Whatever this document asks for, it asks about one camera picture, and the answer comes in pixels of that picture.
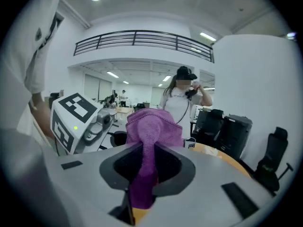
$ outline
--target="black cap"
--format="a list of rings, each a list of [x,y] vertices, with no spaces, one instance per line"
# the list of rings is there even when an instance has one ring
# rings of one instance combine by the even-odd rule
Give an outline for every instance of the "black cap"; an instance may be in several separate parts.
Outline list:
[[[177,80],[195,80],[197,79],[197,76],[193,73],[191,73],[191,69],[187,68],[186,66],[181,66],[177,70],[176,75]]]

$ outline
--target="black metal railing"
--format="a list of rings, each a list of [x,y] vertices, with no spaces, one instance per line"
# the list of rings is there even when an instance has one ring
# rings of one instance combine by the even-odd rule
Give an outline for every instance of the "black metal railing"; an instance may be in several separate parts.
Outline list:
[[[153,30],[125,30],[97,35],[76,43],[74,56],[97,49],[128,45],[172,49],[214,62],[211,47],[181,35]]]

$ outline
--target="black cable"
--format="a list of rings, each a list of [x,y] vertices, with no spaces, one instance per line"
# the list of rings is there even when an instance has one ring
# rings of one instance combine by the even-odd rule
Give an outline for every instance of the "black cable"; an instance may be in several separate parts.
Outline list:
[[[56,138],[55,138],[55,145],[56,145],[57,154],[58,154],[58,156],[60,156],[59,151],[58,151],[57,139]]]

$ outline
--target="orange table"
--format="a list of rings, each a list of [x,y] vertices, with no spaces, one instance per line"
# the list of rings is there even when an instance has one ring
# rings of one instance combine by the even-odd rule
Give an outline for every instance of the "orange table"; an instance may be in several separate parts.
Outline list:
[[[216,150],[210,146],[203,145],[200,143],[196,143],[194,148],[189,148],[192,151],[200,152],[203,154],[209,154],[210,152],[215,152],[216,156],[213,157],[218,157],[222,159],[223,161],[226,161],[227,163],[231,164],[234,168],[238,169],[243,175],[247,176],[250,178],[250,175],[248,172],[242,167],[235,159],[231,158],[229,155],[226,155],[225,153]],[[140,220],[148,213],[149,210],[141,210],[141,209],[136,209],[133,208],[133,215],[135,218],[136,224],[140,222]]]

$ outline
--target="pink cloth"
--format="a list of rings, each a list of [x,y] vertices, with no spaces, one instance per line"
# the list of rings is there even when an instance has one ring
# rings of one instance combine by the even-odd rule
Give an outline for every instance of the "pink cloth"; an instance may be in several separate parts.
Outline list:
[[[182,127],[175,124],[169,112],[141,109],[127,117],[126,143],[143,143],[142,166],[130,185],[131,205],[138,209],[152,206],[152,188],[158,182],[154,144],[183,147]]]

